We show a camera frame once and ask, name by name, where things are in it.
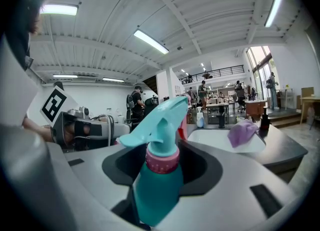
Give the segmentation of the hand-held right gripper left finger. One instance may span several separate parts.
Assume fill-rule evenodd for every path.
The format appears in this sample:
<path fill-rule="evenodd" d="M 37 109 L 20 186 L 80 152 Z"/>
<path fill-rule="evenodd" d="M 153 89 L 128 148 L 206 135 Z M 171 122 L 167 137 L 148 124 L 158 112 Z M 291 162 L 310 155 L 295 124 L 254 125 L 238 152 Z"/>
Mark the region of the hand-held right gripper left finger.
<path fill-rule="evenodd" d="M 105 209 L 143 230 L 139 220 L 133 183 L 145 161 L 146 147 L 125 148 L 113 145 L 98 149 L 65 153 L 75 176 Z"/>

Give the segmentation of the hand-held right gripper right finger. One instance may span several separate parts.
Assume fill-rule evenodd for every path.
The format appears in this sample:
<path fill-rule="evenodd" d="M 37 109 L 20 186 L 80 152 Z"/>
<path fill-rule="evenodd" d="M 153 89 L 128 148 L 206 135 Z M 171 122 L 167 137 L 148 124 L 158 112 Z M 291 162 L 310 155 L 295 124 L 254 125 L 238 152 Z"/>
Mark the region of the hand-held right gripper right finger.
<path fill-rule="evenodd" d="M 217 158 L 222 177 L 206 194 L 183 196 L 156 231 L 277 231 L 295 213 L 302 198 L 254 159 L 179 140 Z"/>

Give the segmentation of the teal spray bottle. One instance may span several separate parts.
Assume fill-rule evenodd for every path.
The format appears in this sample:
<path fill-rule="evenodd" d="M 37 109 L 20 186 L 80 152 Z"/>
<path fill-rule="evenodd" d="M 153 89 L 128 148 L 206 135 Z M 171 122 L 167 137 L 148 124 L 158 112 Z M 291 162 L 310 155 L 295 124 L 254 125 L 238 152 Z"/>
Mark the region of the teal spray bottle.
<path fill-rule="evenodd" d="M 188 112 L 188 98 L 176 96 L 153 109 L 129 134 L 119 138 L 128 148 L 147 145 L 145 162 L 133 184 L 139 219 L 155 227 L 175 207 L 183 186 L 176 132 Z"/>

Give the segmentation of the person's left forearm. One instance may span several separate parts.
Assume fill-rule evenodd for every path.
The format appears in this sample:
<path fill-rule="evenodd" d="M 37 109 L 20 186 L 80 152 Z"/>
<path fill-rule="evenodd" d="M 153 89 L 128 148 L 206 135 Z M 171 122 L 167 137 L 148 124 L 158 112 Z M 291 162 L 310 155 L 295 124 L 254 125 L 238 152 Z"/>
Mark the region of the person's left forearm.
<path fill-rule="evenodd" d="M 37 133 L 38 135 L 40 135 L 45 142 L 50 142 L 50 143 L 54 142 L 50 126 L 46 126 L 46 127 L 39 126 L 38 124 L 33 122 L 28 117 L 24 118 L 24 120 L 22 122 L 22 126 L 24 129 L 33 131 L 33 132 Z"/>

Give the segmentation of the white detergent bottle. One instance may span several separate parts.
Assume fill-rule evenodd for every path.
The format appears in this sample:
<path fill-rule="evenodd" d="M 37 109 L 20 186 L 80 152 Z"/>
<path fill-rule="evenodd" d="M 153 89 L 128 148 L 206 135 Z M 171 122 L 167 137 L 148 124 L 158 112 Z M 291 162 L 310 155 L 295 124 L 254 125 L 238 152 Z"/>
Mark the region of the white detergent bottle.
<path fill-rule="evenodd" d="M 205 125 L 204 113 L 202 111 L 202 107 L 200 107 L 200 106 L 197 107 L 196 125 L 198 128 L 203 128 Z"/>

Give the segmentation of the person's left hand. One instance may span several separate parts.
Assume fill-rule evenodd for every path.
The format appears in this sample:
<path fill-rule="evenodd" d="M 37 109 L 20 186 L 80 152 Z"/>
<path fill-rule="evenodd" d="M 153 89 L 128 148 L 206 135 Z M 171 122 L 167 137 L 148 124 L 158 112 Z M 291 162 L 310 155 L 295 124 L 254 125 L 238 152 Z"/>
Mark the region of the person's left hand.
<path fill-rule="evenodd" d="M 89 135 L 90 134 L 90 127 L 88 125 L 85 125 L 83 127 L 83 131 L 85 135 Z M 68 125 L 66 125 L 64 127 L 64 140 L 66 143 L 70 143 L 73 141 L 75 136 L 75 124 L 74 123 L 70 123 Z"/>

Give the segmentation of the white sink basin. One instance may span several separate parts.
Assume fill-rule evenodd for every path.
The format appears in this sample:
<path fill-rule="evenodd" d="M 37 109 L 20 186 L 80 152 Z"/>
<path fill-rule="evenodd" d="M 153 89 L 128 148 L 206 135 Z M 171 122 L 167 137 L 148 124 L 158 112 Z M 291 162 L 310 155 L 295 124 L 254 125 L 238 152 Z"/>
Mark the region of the white sink basin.
<path fill-rule="evenodd" d="M 228 129 L 197 129 L 187 140 L 230 153 L 260 153 L 266 148 L 266 143 L 257 134 L 254 134 L 248 142 L 232 147 L 228 133 Z"/>

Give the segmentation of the purple cloth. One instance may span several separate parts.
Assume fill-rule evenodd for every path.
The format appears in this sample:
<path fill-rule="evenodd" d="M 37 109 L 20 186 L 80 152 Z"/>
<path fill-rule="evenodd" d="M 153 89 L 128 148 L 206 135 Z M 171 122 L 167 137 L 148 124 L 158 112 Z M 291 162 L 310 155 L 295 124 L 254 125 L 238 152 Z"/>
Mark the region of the purple cloth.
<path fill-rule="evenodd" d="M 228 132 L 228 139 L 233 148 L 247 143 L 259 130 L 258 126 L 249 119 L 244 119 L 235 124 Z"/>

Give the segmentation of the person's black clothing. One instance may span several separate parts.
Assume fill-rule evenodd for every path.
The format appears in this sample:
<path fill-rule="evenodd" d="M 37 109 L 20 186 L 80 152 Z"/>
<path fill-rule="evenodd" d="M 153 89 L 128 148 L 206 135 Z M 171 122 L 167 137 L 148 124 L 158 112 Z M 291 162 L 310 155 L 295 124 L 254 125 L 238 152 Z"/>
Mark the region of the person's black clothing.
<path fill-rule="evenodd" d="M 26 71 L 31 67 L 34 61 L 34 59 L 30 56 L 31 33 L 28 31 L 6 31 L 5 36 L 13 55 L 22 69 Z"/>

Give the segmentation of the black boxy faucet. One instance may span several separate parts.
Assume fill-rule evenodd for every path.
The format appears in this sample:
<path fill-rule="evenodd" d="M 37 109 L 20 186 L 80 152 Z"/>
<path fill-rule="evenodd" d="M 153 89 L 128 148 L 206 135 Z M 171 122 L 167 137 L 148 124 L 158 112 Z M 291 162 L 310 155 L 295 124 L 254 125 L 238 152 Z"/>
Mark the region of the black boxy faucet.
<path fill-rule="evenodd" d="M 224 129 L 225 128 L 225 106 L 223 104 L 218 106 L 217 118 L 218 118 L 218 128 Z"/>

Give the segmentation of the black soap dispenser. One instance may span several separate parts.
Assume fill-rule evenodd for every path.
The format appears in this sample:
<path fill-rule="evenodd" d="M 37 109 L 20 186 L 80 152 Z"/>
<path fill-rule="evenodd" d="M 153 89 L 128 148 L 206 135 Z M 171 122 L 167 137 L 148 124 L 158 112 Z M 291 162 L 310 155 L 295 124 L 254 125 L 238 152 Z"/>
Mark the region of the black soap dispenser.
<path fill-rule="evenodd" d="M 267 113 L 268 108 L 266 106 L 263 107 L 263 114 L 260 117 L 260 126 L 259 129 L 261 131 L 268 131 L 270 128 L 270 119 Z"/>

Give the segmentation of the grey metal table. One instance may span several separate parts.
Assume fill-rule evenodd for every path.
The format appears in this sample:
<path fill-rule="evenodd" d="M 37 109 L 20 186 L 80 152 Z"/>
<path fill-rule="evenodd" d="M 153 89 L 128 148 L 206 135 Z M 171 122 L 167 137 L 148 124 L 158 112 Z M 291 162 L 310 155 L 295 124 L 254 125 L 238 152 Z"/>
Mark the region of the grey metal table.
<path fill-rule="evenodd" d="M 217 125 L 219 123 L 219 116 L 223 115 L 224 123 L 230 123 L 230 111 L 228 103 L 208 104 L 207 110 L 207 124 Z"/>

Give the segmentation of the brown wooden cabinet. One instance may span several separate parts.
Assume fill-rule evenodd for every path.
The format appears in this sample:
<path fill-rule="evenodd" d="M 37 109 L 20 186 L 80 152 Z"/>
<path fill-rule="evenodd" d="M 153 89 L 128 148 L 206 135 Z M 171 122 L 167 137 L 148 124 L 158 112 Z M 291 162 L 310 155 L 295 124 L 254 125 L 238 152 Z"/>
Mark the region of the brown wooden cabinet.
<path fill-rule="evenodd" d="M 259 121 L 260 117 L 264 113 L 264 107 L 266 106 L 266 100 L 246 100 L 245 101 L 245 114 L 247 117 L 251 117 L 254 121 Z"/>

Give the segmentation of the black mezzanine railing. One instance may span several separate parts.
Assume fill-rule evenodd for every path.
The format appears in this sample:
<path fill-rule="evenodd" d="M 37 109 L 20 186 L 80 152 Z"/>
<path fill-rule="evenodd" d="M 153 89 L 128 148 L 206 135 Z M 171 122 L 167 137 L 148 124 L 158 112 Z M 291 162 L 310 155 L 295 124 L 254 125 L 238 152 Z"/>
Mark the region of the black mezzanine railing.
<path fill-rule="evenodd" d="M 201 82 L 202 80 L 208 80 L 213 78 L 220 78 L 220 77 L 226 77 L 230 75 L 238 75 L 238 74 L 244 74 L 245 69 L 243 65 L 236 65 L 231 67 L 225 67 L 220 69 L 215 69 L 211 71 L 204 71 L 202 73 L 197 74 L 188 74 L 185 77 L 179 78 L 179 81 L 182 82 L 182 84 L 188 84 L 192 82 Z"/>

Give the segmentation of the light wooden table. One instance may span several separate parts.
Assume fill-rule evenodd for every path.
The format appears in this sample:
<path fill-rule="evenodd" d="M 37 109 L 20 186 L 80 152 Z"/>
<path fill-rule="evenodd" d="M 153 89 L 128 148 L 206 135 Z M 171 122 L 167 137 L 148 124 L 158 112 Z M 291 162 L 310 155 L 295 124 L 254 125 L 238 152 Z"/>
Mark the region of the light wooden table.
<path fill-rule="evenodd" d="M 300 116 L 300 124 L 306 119 L 307 105 L 313 103 L 320 103 L 320 97 L 318 96 L 308 96 L 302 97 L 301 99 L 301 116 Z"/>

